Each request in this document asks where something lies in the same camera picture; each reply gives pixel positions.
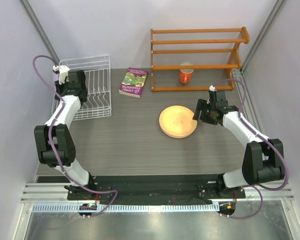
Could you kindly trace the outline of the yellow plate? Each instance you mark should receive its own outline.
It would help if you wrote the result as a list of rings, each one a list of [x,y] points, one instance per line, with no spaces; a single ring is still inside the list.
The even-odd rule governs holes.
[[[186,138],[186,137],[190,136],[190,135],[193,133],[193,132],[190,132],[190,133],[187,133],[187,134],[180,135],[180,134],[172,134],[172,133],[168,133],[167,131],[164,131],[164,130],[163,130],[163,132],[164,132],[167,136],[169,136],[169,137],[171,137],[171,138],[175,138],[175,139]]]
[[[194,113],[185,106],[173,105],[165,108],[159,115],[159,126],[164,128],[197,128]]]

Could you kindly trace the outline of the white wire dish rack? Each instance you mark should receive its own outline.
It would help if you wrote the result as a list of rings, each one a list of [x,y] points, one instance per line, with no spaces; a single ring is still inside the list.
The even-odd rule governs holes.
[[[87,101],[73,120],[88,120],[112,115],[111,60],[109,55],[62,59],[53,70],[66,66],[68,70],[83,70],[87,88]]]

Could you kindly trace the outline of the pink plate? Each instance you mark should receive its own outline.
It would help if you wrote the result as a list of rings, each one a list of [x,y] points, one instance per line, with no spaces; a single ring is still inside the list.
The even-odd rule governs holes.
[[[176,139],[182,139],[190,136],[196,128],[178,128],[178,127],[172,127],[172,128],[165,128],[163,126],[160,127],[160,129],[169,137],[176,138]]]

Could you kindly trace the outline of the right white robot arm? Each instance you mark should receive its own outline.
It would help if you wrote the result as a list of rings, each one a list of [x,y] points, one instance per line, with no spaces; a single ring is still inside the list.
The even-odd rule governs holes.
[[[243,186],[288,179],[283,143],[258,131],[235,105],[229,105],[223,90],[211,88],[207,100],[199,99],[193,119],[228,129],[245,148],[241,168],[218,175],[216,193],[223,198]]]

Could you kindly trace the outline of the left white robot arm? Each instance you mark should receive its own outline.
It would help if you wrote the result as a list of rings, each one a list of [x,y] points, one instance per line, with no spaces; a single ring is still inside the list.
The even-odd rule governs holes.
[[[74,116],[87,101],[85,72],[60,70],[59,81],[52,89],[59,105],[44,125],[34,129],[39,162],[60,171],[70,181],[70,191],[79,189],[79,194],[90,200],[97,188],[92,175],[76,159],[76,147],[69,131]]]

